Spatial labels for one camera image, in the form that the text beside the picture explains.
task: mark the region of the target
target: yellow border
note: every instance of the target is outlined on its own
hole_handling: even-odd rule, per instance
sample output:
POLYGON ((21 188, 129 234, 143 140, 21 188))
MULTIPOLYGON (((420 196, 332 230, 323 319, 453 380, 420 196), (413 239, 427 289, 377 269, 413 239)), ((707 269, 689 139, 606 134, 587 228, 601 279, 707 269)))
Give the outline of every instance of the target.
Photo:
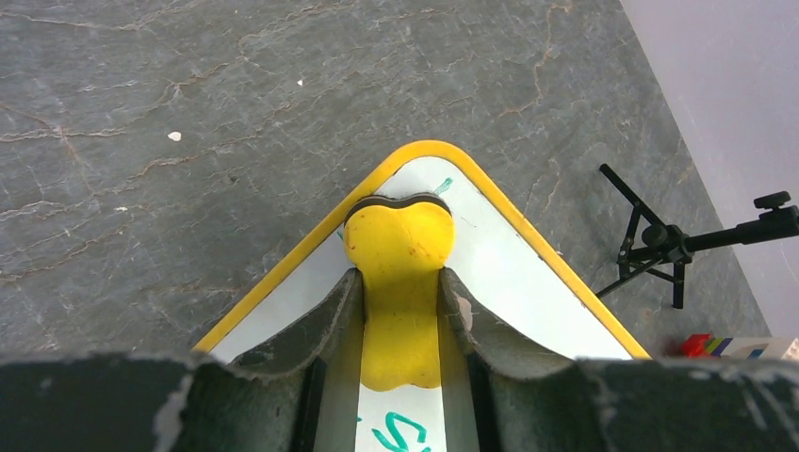
POLYGON ((508 220, 517 232, 544 259, 563 282, 574 292, 582 303, 591 310, 602 325, 611 332, 622 347, 633 358, 647 359, 649 355, 643 347, 622 326, 608 308, 594 295, 571 267, 538 234, 514 204, 494 184, 485 172, 461 149, 437 140, 422 140, 406 144, 388 156, 364 181, 359 184, 333 212, 328 214, 310 234, 294 247, 253 290, 244 296, 218 324, 194 347, 195 350, 210 351, 247 314, 252 311, 278 284, 280 284, 302 261, 308 257, 335 229, 344 222, 347 212, 356 201, 371 195, 383 185, 403 165, 419 157, 439 157, 448 160, 474 184, 494 207, 508 220))

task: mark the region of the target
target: tripod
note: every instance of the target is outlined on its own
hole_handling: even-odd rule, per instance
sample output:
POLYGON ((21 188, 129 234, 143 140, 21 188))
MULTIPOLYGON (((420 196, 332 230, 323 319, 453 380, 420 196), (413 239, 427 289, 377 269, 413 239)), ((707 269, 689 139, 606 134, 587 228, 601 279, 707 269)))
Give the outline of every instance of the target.
POLYGON ((664 279, 674 286, 672 306, 682 309, 685 292, 685 266, 693 261, 697 251, 711 250, 735 244, 749 245, 778 238, 799 235, 799 209, 795 205, 782 207, 791 200, 787 191, 780 191, 755 200, 755 208, 766 209, 754 221, 748 221, 731 229, 715 233, 690 236, 676 225, 663 223, 632 189, 607 164, 599 167, 602 174, 632 204, 627 232, 619 250, 616 263, 619 265, 619 279, 596 292, 598 298, 608 295, 633 278, 644 273, 664 279), (641 233, 644 246, 633 249, 638 223, 644 217, 649 226, 641 233), (673 274, 655 269, 655 266, 672 264, 673 274))

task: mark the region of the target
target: wall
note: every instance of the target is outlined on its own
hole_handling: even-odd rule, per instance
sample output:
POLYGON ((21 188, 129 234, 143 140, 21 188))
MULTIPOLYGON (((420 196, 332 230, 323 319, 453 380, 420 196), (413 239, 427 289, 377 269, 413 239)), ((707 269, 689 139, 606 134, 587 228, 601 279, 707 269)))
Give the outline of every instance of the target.
MULTIPOLYGON (((799 199, 799 1, 622 4, 724 225, 799 199)), ((799 238, 735 252, 772 334, 799 337, 799 238)))

